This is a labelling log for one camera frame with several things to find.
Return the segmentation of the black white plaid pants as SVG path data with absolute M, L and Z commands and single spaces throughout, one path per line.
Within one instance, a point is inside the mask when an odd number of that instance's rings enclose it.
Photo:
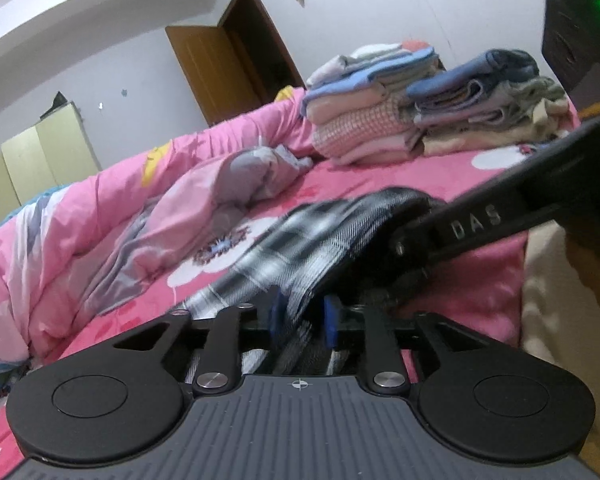
M 214 318 L 219 310 L 277 286 L 287 303 L 274 347 L 247 356 L 242 370 L 325 375 L 335 362 L 316 343 L 323 296 L 381 308 L 402 304 L 417 281 L 393 262 L 393 234 L 441 204 L 412 188 L 303 204 L 280 217 L 230 270 L 181 305 L 195 320 Z

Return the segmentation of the folded blue grey clothes stack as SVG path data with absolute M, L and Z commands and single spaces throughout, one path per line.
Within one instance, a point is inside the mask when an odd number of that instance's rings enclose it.
M 523 50 L 487 50 L 406 95 L 427 157 L 552 140 L 570 116 L 565 90 Z

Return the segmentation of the white bed sheet edge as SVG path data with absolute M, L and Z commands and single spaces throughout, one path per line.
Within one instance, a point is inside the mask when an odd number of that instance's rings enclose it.
M 524 273 L 521 347 L 592 391 L 596 419 L 582 456 L 600 473 L 600 258 L 548 222 L 529 233 Z

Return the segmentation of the pink floral bed blanket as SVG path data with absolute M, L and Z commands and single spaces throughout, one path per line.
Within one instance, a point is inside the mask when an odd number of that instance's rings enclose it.
M 587 479 L 576 376 L 437 313 L 427 268 L 552 218 L 565 157 L 451 203 L 302 205 L 155 321 L 26 376 L 16 479 Z

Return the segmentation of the beige blue folded bedding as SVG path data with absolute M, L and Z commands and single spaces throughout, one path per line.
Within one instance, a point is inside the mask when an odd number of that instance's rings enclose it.
M 315 151 L 339 165 L 415 157 L 422 135 L 406 88 L 439 72 L 436 51 L 422 41 L 334 56 L 309 76 L 301 102 Z

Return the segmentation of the pink blue patterned duvet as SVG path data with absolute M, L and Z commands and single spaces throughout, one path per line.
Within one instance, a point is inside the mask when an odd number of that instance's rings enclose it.
M 140 296 L 312 166 L 310 123 L 283 99 L 38 198 L 0 226 L 0 396 L 93 318 Z

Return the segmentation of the brown wooden door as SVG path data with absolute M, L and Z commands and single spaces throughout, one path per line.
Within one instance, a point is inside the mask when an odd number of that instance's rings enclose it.
M 170 25 L 166 36 L 210 126 L 304 85 L 261 0 L 230 0 L 215 26 Z

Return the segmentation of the pale yellow wardrobe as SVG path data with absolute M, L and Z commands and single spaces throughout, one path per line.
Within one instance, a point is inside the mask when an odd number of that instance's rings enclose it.
M 0 224 L 42 193 L 100 170 L 73 102 L 6 140 L 0 148 Z

